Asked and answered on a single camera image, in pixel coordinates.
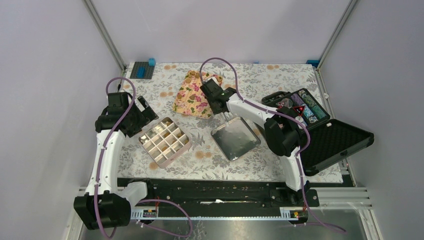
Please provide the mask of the silver tin lid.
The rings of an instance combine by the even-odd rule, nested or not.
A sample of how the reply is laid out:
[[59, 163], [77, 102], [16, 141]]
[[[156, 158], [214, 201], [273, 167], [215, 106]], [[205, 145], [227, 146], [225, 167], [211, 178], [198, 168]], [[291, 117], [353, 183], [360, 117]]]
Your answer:
[[261, 140], [242, 117], [235, 117], [210, 132], [224, 156], [235, 161], [261, 144]]

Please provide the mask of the compartmented metal chocolate tin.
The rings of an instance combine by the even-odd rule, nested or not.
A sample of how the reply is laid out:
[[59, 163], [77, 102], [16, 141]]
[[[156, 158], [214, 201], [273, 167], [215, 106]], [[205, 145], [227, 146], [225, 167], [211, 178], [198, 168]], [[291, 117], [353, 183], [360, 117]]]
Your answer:
[[189, 136], [170, 117], [163, 118], [138, 140], [161, 169], [175, 162], [191, 147]]

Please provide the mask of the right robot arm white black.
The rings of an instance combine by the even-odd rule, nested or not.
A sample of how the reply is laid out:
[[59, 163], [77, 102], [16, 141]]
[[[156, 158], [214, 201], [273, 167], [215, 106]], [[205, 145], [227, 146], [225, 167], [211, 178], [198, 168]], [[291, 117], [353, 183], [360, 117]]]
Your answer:
[[287, 201], [301, 205], [307, 194], [306, 178], [301, 162], [301, 152], [311, 142], [311, 136], [292, 108], [275, 108], [242, 98], [234, 88], [222, 89], [213, 79], [201, 81], [200, 86], [213, 114], [232, 113], [248, 119], [264, 130], [268, 148], [281, 158], [288, 188]]

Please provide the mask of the silver metal tongs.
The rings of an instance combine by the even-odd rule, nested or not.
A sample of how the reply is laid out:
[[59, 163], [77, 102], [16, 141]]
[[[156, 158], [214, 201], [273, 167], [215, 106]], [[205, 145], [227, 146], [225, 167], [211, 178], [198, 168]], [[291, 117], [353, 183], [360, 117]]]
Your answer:
[[228, 123], [232, 119], [232, 115], [229, 113], [222, 112], [221, 115], [226, 123]]

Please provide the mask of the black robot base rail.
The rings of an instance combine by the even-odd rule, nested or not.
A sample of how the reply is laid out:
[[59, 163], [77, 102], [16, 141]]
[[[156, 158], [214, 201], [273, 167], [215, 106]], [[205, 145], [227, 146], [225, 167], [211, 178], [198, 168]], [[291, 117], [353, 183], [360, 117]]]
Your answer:
[[289, 189], [284, 182], [179, 180], [156, 178], [123, 178], [119, 187], [144, 182], [147, 199], [160, 203], [138, 203], [158, 219], [265, 219], [281, 217], [282, 208], [303, 210], [305, 205], [318, 207], [318, 193], [306, 187], [305, 195]]

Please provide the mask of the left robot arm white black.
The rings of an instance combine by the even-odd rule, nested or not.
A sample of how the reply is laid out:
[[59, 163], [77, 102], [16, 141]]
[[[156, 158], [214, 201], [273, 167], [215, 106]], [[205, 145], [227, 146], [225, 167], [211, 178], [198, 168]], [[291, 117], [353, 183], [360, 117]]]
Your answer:
[[95, 121], [96, 155], [88, 186], [73, 207], [88, 230], [125, 227], [132, 208], [152, 204], [155, 192], [145, 182], [118, 190], [118, 161], [125, 139], [158, 118], [143, 96], [133, 100], [128, 92], [108, 94], [108, 105]]

